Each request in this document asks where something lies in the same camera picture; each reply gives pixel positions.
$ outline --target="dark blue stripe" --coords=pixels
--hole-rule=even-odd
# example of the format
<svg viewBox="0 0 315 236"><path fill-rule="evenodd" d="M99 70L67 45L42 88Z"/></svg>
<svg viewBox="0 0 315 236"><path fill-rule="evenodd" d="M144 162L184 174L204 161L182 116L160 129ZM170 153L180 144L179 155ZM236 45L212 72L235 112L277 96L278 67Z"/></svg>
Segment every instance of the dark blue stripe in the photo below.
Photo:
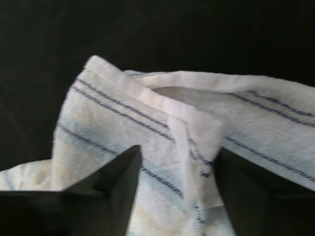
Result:
<svg viewBox="0 0 315 236"><path fill-rule="evenodd" d="M201 173L200 175L202 177L208 178L210 176L211 173Z"/></svg>
<svg viewBox="0 0 315 236"><path fill-rule="evenodd" d="M119 155L118 152L116 151L113 151L113 150L110 150L109 148L101 145L101 144L98 144L92 140L89 140L71 130L69 130L68 128L66 128L64 125L62 125L61 123L58 123L58 127L65 133L69 134L70 136L82 141L82 142L85 142L89 145L92 145L102 151L105 151L105 152L108 152L110 154L114 154L116 156ZM180 196L182 199L184 198L183 197L183 193L181 192L181 190L179 190L178 188L176 188L173 184L169 183L168 181L164 180L163 178L161 178L160 176L154 174L152 171L150 171L149 169L145 168L144 166L141 166L141 170L148 174L150 177L152 178L155 178L157 181L159 181L160 183L164 184L166 187L170 188L173 192L175 192L178 196Z"/></svg>
<svg viewBox="0 0 315 236"><path fill-rule="evenodd" d="M202 163L206 166L212 166L212 161L208 161L206 160L198 151L198 144L196 143L196 141L194 141L192 138L189 138L188 139L189 142L192 143L192 145L196 148L196 152L197 152L197 155L199 157L199 159L202 161Z"/></svg>
<svg viewBox="0 0 315 236"><path fill-rule="evenodd" d="M256 91L247 91L248 93L251 93L253 96L255 97L259 97L259 98L263 98L267 101L270 101L270 102L273 102L273 103L276 103L282 107L285 107L287 108L288 110L296 113L296 114L299 114L301 116L307 116L307 117L315 117L315 114L313 113L310 113L310 112L304 112L304 111L300 111L300 110L297 110L293 107L291 107L290 105L286 104L286 103L283 103L275 98L272 98L272 97L267 97L267 96L263 96L263 95L259 95Z"/></svg>
<svg viewBox="0 0 315 236"><path fill-rule="evenodd" d="M152 121L152 122L154 122L154 123L156 123L156 124L166 128L166 129L169 129L168 125L166 125L166 124L162 123L161 121L158 121L158 120L148 116L147 114L144 114L143 112L139 111L138 109L135 109L134 107L132 107L130 105L127 105L127 104L125 104L125 103L123 103L121 101L116 100L115 98L110 97L109 95L103 93L102 91L98 90L97 88L95 88L91 84L85 82L84 80L77 79L77 81L80 82L81 84L85 85L86 87L88 87L90 90L92 90L92 91L96 92L97 94L101 95L102 97L110 100L111 102L116 103L116 104L118 104L120 106L123 106L126 109L128 109L128 110L130 110L132 112L135 112L136 114L138 114L138 115L148 119L149 121Z"/></svg>
<svg viewBox="0 0 315 236"><path fill-rule="evenodd" d="M284 167L284 168L286 168L286 169L289 170L289 171L292 171L292 172L294 172L294 173L296 173L296 174L298 174L298 175L300 175L300 176L302 176L302 177L304 177L304 178L309 179L309 180L312 181L312 182L315 182L315 177L310 176L310 175L308 175L307 173L305 173L305 172L303 172L303 171L301 171L301 170L299 170L299 169L297 169L297 168L295 168L295 167L292 167L292 166L290 166L290 165L288 165L288 164L285 164L285 163L283 163L283 162L280 162L280 161L278 161L278 160L276 160L276 159L274 159L274 158L271 158L271 157L269 157L269 156L266 156L265 154L263 154L263 153L261 153L261 152L255 150L255 149L253 149L253 148L251 148L251 147L249 147L249 146L246 146L245 144L242 144L242 143L240 143L239 141L236 141L235 139L233 139L233 138L231 138L231 137L225 137L225 139L228 140L229 142L235 144L236 146L239 146L239 147L241 147L241 148L243 148L243 149L249 151L250 153L252 153L252 154L254 154L254 155L256 155L256 156L259 156L259 157L261 157L261 158L263 158L263 159L265 159L265 160L267 160L267 161L270 161L270 162L272 162L272 163L274 163L274 164L276 164L276 165L278 165L278 166Z"/></svg>
<svg viewBox="0 0 315 236"><path fill-rule="evenodd" d="M237 99L240 99L240 100L242 100L244 102L248 102L248 103L250 103L250 104L252 104L252 105L254 105L256 107L259 107L261 109L264 109L265 111L268 111L268 112L274 113L276 115L279 115L279 116L281 116L281 117L283 117L285 119L288 119L288 120L290 120L290 121L292 121L294 123L302 124L302 125L305 125L305 126L309 126L309 127L315 128L315 124L314 123L301 121L301 120L299 120L297 118L294 118L294 117L291 117L288 114L285 114L285 113L283 113L281 111L278 111L276 109L272 109L272 108L266 107L266 106L264 106L264 105L262 105L262 104L260 104L258 102L251 101L248 98L244 98L244 97L242 97L240 95L237 95L237 94L234 94L234 93L229 93L229 95L232 96L232 97L235 97Z"/></svg>
<svg viewBox="0 0 315 236"><path fill-rule="evenodd" d="M148 170L147 168L145 168L144 166L141 167L142 171L144 173L146 173L148 176L156 179L157 181L159 181L160 183L164 184L166 187L170 188L174 193L176 193L181 199L184 198L183 193L181 192L181 190L179 190L178 188L176 188L173 184L169 183L168 181L162 179L161 177L159 177L158 175L152 173L150 170Z"/></svg>
<svg viewBox="0 0 315 236"><path fill-rule="evenodd" d="M89 145L91 145L91 146L94 146L95 148L99 148L99 149L101 149L101 150L104 151L104 152L108 152L108 153L113 154L113 155L116 155L116 156L119 154L118 152L113 151L113 150L111 150L111 149L108 149L107 147L104 147L103 145L98 144L97 142L94 142L94 141L92 141L92 140L89 140L89 139L87 139L87 138L81 136L81 135L78 135L77 133L72 132L71 130L67 129L67 128L66 128L64 125L62 125L61 123L58 123L57 126L58 126L63 132L67 133L68 135L70 135L70 136L72 136L72 137L74 137L74 138L76 138L76 139L78 139L78 140L80 140L80 141L82 141L82 142L85 142L85 143L87 143L87 144L89 144Z"/></svg>
<svg viewBox="0 0 315 236"><path fill-rule="evenodd" d="M99 106L101 106L101 107L103 107L103 108L105 108L105 109L108 109L108 110L110 110L110 111L112 111L112 112L114 112L114 113L116 113L116 114L118 114L118 115L120 115L120 116L122 116L122 117L125 117L125 118L127 118L127 119L129 119L129 120L135 122L136 124L139 124L139 125L141 125L142 127L147 128L147 129L149 129L150 131L152 131L152 132L154 132L154 133L156 133L156 134L158 134L158 135L160 135L160 136L162 136L162 137L164 137L164 138L166 138L166 139L168 139L168 140L170 140L170 141L172 141L172 142L175 141L172 137L168 136L167 134L164 134L164 133L162 133L162 132L160 132L160 131L154 129L154 128L151 127L151 126L149 126L149 125L147 125L147 124L145 124L145 123L143 123L143 122L141 122L141 121L138 121L138 120L136 120L135 118L133 118L133 117L131 117L131 116L125 114L125 113L122 113L122 112L116 110L115 108L112 108L111 106L109 106L109 105L107 105L107 104L102 103L101 101L99 101L99 100L97 100L95 97L93 97L93 96L87 94L87 93L84 92L83 90L80 90L80 89L78 89L78 88L75 87L75 86L72 86L72 88L73 88L74 91L76 91L77 93L79 93L79 94L85 96L87 99L93 101L95 104L97 104L97 105L99 105Z"/></svg>

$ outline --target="dish towel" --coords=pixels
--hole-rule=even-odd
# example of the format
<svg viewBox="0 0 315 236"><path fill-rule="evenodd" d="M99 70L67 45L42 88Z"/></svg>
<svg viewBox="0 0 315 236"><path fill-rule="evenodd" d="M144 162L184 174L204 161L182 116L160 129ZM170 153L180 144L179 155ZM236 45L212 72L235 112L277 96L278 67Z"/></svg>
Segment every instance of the dish towel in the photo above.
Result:
<svg viewBox="0 0 315 236"><path fill-rule="evenodd" d="M128 235L231 236L211 169L219 149L315 190L314 101L314 88L265 76L122 72L93 56L66 96L52 159L1 172L0 187L63 190L141 145Z"/></svg>

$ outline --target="black background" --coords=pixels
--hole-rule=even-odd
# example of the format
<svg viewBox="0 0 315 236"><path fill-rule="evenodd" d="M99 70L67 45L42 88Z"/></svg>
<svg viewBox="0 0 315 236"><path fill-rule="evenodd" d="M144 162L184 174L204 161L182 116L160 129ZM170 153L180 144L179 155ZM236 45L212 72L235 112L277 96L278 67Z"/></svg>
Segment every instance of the black background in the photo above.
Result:
<svg viewBox="0 0 315 236"><path fill-rule="evenodd" d="M313 0L0 0L0 170L51 157L91 55L122 70L267 75L314 86Z"/></svg>

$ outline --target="light blue stripe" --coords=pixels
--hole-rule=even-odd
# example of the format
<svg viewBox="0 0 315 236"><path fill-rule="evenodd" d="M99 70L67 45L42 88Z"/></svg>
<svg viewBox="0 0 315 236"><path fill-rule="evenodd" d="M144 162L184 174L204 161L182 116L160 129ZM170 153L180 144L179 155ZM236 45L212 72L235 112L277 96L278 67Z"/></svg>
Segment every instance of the light blue stripe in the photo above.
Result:
<svg viewBox="0 0 315 236"><path fill-rule="evenodd" d="M135 232L129 231L127 232L127 236L137 236Z"/></svg>
<svg viewBox="0 0 315 236"><path fill-rule="evenodd" d="M64 126L67 126L67 128L80 134L81 136L84 136L85 138L89 138L91 140L94 140L94 141L96 141L96 142L98 142L98 143L100 143L106 147L111 148L112 150L114 150L118 153L123 152L124 150L126 150L128 148L126 146L123 146L122 144L114 142L109 137L104 136L100 132L96 132L94 130L84 128L77 123L69 121L66 118L61 118L60 122L62 122ZM75 148L79 149L82 152L93 154L102 160L105 157L107 157L109 159L114 158L113 155L104 153L99 148L91 146L91 145L87 144L86 142L82 142L76 138L72 138L71 136L69 136L68 134L66 134L65 132L63 132L60 129L56 130L56 138L60 139L64 142L67 142L70 145L73 145ZM168 182L173 184L175 187L181 189L180 188L181 187L180 180L178 179L178 177L173 175L170 171L165 170L164 168L157 166L154 162L145 158L145 156L143 156L143 163L145 166L148 165L148 168L151 171L153 171L155 174L166 179ZM183 211L185 210L184 206L182 204L183 201L181 201L181 199L179 199L179 197L173 191L171 191L167 186L160 184L154 178L151 178L150 176L148 176L145 173L141 174L141 180L146 181L152 188L156 189L160 194L162 194L166 199L168 199L170 202L175 204L179 209L181 209Z"/></svg>
<svg viewBox="0 0 315 236"><path fill-rule="evenodd" d="M9 170L8 171L3 171L3 177L4 177L4 180L5 180L5 183L9 186L9 189L10 190L14 190L14 186L12 184L12 179L9 175Z"/></svg>

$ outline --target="white towel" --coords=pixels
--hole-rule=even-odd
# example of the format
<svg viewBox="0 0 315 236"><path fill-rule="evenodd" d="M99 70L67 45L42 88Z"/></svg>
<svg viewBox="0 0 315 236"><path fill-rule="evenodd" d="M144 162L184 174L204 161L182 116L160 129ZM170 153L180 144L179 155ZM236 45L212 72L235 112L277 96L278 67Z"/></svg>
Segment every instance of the white towel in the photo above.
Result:
<svg viewBox="0 0 315 236"><path fill-rule="evenodd" d="M315 190L314 101L294 82L122 72L93 56L67 94L52 160L1 172L0 188L62 190L141 145L128 235L231 236L211 170L219 149Z"/></svg>

